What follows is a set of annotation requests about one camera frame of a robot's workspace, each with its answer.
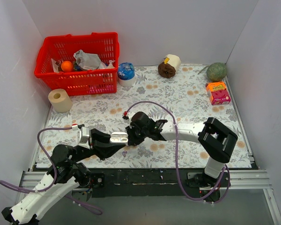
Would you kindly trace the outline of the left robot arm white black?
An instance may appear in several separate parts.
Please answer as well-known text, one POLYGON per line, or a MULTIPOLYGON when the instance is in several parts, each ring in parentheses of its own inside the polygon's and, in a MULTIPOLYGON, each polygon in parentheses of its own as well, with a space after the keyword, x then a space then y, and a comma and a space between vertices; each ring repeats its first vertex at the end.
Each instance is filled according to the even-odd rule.
POLYGON ((104 175, 91 172, 81 161, 93 155, 101 160, 113 156, 128 144, 128 134, 106 134, 84 125, 73 124, 78 132, 76 146, 59 144, 48 157, 51 167, 33 189, 17 187, 0 180, 0 184, 26 196, 12 207, 2 210, 5 220, 13 225, 37 225, 45 213, 75 188, 100 186, 104 175))

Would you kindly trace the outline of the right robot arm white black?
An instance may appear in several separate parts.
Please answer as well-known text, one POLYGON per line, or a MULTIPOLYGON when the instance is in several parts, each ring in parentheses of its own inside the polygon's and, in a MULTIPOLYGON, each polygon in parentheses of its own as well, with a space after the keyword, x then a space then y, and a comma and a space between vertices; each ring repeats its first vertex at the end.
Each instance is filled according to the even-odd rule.
POLYGON ((146 138, 154 141, 182 140, 200 143, 209 154, 209 160, 204 169, 203 182, 213 186, 220 180, 220 173, 230 161, 238 136, 218 119, 209 117, 201 123, 174 124, 168 120, 149 118, 144 112, 127 112, 123 119, 129 121, 126 127, 128 145, 136 146, 146 138))

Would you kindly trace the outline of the white earbud charging case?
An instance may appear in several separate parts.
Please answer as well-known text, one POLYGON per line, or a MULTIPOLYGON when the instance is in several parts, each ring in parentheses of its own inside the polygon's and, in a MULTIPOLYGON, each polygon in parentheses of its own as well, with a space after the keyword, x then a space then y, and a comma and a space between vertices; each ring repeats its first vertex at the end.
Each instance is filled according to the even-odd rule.
POLYGON ((113 132, 110 135, 110 143, 128 143, 128 134, 126 132, 113 132))

